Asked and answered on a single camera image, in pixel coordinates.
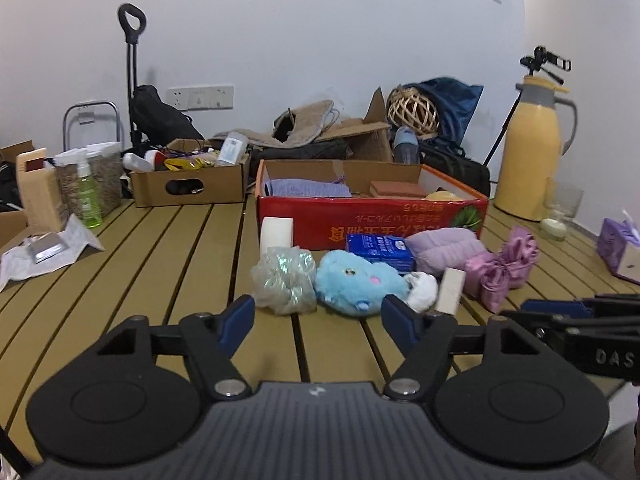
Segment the clear drinking glass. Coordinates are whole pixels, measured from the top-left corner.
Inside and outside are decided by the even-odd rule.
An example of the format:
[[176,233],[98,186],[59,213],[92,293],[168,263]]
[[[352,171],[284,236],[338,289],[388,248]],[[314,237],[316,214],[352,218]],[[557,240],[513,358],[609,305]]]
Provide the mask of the clear drinking glass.
[[576,217],[584,191],[575,185],[548,178],[544,191],[544,218],[541,231],[554,240],[564,240],[568,224]]

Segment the yellow thermos jug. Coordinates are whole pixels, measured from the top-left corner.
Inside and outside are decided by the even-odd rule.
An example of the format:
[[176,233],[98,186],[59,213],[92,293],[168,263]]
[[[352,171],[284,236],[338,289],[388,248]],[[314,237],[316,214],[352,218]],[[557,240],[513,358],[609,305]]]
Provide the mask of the yellow thermos jug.
[[504,137],[495,206],[516,218],[541,221],[547,179],[556,176],[567,140],[556,107],[518,104]]

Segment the blue tissue packet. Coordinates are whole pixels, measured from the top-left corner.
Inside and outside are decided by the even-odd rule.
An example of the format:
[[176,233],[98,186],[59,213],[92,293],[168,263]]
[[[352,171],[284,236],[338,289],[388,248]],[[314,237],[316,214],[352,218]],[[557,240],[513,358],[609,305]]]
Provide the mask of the blue tissue packet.
[[348,234],[346,250],[372,263],[384,262],[400,274],[410,273],[416,266],[406,241],[398,236]]

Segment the crumpled white paper wrapper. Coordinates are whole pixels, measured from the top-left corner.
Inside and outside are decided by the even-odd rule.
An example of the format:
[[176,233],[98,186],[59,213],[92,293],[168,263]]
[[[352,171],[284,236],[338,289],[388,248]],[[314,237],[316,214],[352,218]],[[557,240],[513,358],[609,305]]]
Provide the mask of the crumpled white paper wrapper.
[[76,214],[61,232],[22,236],[1,251],[1,289],[71,266],[86,249],[103,252],[104,246]]

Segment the yellow white plush toy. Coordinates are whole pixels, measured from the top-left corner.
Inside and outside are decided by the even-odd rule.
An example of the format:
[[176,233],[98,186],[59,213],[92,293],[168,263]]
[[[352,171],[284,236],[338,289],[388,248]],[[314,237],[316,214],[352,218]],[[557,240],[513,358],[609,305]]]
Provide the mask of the yellow white plush toy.
[[464,202],[464,198],[447,190],[438,190],[430,193],[424,197],[424,200],[429,200],[430,202]]

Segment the white sock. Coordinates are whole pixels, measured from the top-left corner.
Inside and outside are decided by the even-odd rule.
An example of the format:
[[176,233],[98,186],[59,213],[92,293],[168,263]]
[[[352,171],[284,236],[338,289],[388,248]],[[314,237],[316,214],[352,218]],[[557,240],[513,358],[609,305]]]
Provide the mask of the white sock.
[[409,287],[408,306],[416,313],[433,307],[438,297],[438,281],[432,274],[411,272],[404,276]]

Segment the beige foam block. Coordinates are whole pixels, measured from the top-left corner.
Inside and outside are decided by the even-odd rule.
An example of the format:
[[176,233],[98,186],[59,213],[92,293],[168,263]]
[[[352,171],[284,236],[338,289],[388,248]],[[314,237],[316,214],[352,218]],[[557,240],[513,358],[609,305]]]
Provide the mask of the beige foam block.
[[464,271],[447,268],[442,274],[442,280],[439,283],[435,311],[455,316],[460,304],[464,283]]

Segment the blue plush toy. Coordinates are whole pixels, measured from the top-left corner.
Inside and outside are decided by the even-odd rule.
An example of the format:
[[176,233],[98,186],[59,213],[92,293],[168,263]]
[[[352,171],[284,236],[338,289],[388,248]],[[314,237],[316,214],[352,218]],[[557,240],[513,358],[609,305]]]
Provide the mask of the blue plush toy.
[[367,318],[380,313],[387,295],[406,300],[409,285],[387,263],[372,263],[346,250],[332,250],[320,260],[314,291],[327,308],[351,318]]

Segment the red brown sponge block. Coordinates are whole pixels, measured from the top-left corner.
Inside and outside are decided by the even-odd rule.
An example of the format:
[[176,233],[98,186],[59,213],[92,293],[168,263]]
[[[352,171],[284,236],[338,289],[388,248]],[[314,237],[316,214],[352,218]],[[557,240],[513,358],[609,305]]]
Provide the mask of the red brown sponge block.
[[402,181],[372,181],[369,188],[373,197],[397,198],[398,200],[423,200],[427,192],[420,184]]

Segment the pink satin cloth bundle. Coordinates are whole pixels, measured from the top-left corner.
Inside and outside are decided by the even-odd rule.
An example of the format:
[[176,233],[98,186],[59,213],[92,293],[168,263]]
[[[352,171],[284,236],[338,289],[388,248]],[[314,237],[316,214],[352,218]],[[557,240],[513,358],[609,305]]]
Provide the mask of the pink satin cloth bundle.
[[464,291],[486,310],[497,313],[512,289],[522,287],[538,261],[533,233],[516,226],[495,254],[485,250],[465,263]]

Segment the glass jar of grains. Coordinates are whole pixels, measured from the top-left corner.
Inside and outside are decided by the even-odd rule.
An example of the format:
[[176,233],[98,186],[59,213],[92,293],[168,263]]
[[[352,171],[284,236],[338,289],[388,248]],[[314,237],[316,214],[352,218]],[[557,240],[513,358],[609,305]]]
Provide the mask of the glass jar of grains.
[[71,214],[82,218],[79,166],[86,162],[96,184],[96,195],[101,216],[105,217],[122,201],[122,159],[117,142],[89,144],[85,148],[72,148],[53,157],[58,184],[64,203]]

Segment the lilac fluffy cushion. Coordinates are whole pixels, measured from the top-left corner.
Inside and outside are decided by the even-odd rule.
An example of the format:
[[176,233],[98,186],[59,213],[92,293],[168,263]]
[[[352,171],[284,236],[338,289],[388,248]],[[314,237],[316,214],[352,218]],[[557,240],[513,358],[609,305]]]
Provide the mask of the lilac fluffy cushion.
[[436,276],[447,268],[462,270],[465,263],[486,252],[475,233],[465,228],[422,231],[405,238],[416,262],[416,270]]

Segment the dark blue bag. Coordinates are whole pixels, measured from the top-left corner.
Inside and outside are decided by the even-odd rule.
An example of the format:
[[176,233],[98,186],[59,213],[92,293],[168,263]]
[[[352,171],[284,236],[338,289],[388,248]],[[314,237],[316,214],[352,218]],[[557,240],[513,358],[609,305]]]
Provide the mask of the dark blue bag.
[[451,154],[464,155],[462,142],[473,118],[480,97],[482,84],[465,84],[452,77],[436,77],[413,84],[404,84],[404,89],[416,89],[426,96],[436,108],[439,117],[438,136],[431,144]]

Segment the purple knitted cloth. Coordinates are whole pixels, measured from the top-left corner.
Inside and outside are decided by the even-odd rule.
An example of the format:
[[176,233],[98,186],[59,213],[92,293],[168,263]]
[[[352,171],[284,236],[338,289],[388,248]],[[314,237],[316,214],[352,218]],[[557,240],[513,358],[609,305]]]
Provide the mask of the purple knitted cloth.
[[265,196],[297,198],[351,198],[352,192],[341,180],[324,182],[308,179],[272,179],[264,184]]

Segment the white round sponge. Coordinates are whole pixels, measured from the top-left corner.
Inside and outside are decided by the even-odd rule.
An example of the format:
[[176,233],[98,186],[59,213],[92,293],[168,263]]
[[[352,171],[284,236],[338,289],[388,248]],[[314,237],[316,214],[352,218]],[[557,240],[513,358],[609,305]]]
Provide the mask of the white round sponge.
[[265,217],[260,227],[260,254],[265,255],[270,248],[290,248],[294,240],[294,219]]

